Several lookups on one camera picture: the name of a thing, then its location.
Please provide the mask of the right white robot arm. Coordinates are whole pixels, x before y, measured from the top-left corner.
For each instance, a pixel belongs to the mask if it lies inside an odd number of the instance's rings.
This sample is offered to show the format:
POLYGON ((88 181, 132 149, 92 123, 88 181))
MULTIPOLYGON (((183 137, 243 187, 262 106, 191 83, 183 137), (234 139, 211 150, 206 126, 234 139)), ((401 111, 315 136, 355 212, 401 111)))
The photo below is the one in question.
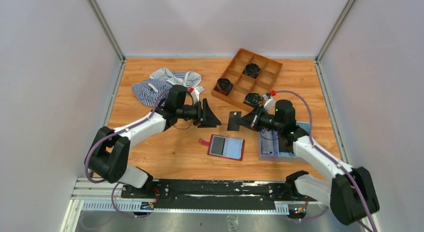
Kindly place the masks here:
POLYGON ((289 100, 279 100, 274 114, 263 105, 236 120, 236 124, 253 131, 269 130, 282 139, 283 148, 312 165, 325 181, 306 171, 286 177, 292 197, 308 196, 330 208, 336 219, 350 225, 380 210, 370 172, 353 167, 323 149, 296 121, 296 111, 289 100))

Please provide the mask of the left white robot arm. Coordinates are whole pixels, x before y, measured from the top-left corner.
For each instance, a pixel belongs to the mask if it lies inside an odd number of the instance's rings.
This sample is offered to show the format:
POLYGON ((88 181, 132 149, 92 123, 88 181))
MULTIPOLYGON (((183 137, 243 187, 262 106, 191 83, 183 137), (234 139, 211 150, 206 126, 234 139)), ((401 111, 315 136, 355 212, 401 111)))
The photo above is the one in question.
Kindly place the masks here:
POLYGON ((104 126, 97 131, 84 160, 87 179, 92 183, 107 181, 151 191, 153 176, 129 165, 130 150, 145 139, 173 127, 180 119, 190 120, 198 128, 221 125, 207 99, 200 100, 196 89, 173 85, 159 95, 145 117, 119 128, 104 126))

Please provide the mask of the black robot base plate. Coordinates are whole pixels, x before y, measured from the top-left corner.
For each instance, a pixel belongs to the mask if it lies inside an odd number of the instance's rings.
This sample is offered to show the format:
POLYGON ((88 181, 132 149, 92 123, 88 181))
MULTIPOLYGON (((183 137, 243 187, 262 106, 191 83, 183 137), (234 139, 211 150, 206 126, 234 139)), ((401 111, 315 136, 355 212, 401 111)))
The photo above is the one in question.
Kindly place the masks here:
POLYGON ((313 202, 304 195, 290 195, 285 182, 249 180, 155 179, 147 188, 124 185, 121 198, 153 201, 157 210, 277 211, 313 202))

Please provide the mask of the red leather card holder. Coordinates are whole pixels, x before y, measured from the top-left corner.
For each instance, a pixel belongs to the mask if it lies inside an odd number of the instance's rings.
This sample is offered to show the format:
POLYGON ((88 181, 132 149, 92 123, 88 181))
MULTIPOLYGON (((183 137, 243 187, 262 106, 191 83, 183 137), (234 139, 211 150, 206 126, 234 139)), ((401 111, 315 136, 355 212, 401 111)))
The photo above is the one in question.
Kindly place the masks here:
POLYGON ((230 159, 230 160, 236 160, 236 161, 242 161, 243 160, 243 154, 244 154, 244 147, 245 147, 245 140, 239 139, 239 138, 232 138, 227 136, 221 136, 221 135, 215 135, 212 134, 209 141, 204 139, 199 139, 198 142, 202 144, 203 146, 207 147, 207 155, 224 158, 224 159, 230 159), (217 156, 212 155, 209 153, 210 150, 210 143, 213 136, 220 136, 225 138, 225 145, 223 150, 223 155, 217 156))

